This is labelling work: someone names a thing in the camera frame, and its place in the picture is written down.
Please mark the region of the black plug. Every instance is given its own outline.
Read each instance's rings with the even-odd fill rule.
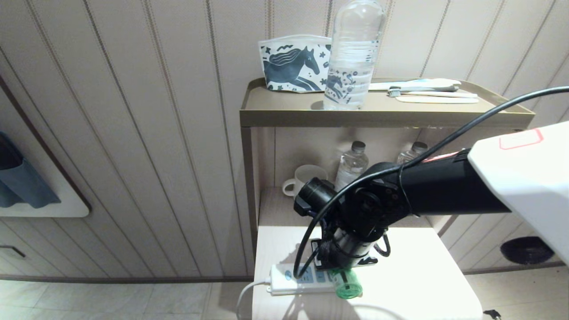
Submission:
[[[502,316],[498,313],[498,311],[492,309],[492,310],[486,310],[483,312],[484,314],[489,315],[490,317],[492,317],[492,319],[494,320],[501,320]]]

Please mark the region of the bottle cap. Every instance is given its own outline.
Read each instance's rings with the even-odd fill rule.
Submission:
[[[428,149],[427,144],[424,142],[421,142],[421,141],[413,142],[413,145],[411,147],[411,150],[417,151],[417,152],[425,152],[425,151],[427,151],[427,149]]]
[[[354,152],[364,152],[365,150],[365,143],[361,141],[354,141],[352,143],[352,151]]]

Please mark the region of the baseboard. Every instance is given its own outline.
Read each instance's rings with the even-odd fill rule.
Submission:
[[[192,278],[65,278],[7,276],[0,274],[0,280],[63,282],[72,284],[186,284],[196,282],[252,282],[253,277],[192,277]]]
[[[508,271],[520,271],[520,270],[532,270],[532,269],[542,269],[542,268],[553,268],[558,266],[565,266],[565,263],[561,261],[557,262],[546,262],[542,264],[535,265],[512,265],[512,266],[502,266],[498,268],[488,268],[488,269],[478,269],[463,271],[465,276],[469,274],[482,274],[482,273],[495,273],[495,272],[508,272]]]

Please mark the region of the white cup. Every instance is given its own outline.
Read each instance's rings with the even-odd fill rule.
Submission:
[[[294,178],[286,180],[283,183],[283,193],[287,196],[296,196],[300,189],[312,178],[317,177],[318,179],[328,179],[328,174],[326,170],[322,167],[315,165],[303,165],[294,171]],[[294,185],[292,190],[286,190],[291,184]]]

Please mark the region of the horse print pouch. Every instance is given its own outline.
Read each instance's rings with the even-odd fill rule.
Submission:
[[[331,47],[331,38],[315,35],[290,35],[259,41],[267,89],[324,91]]]

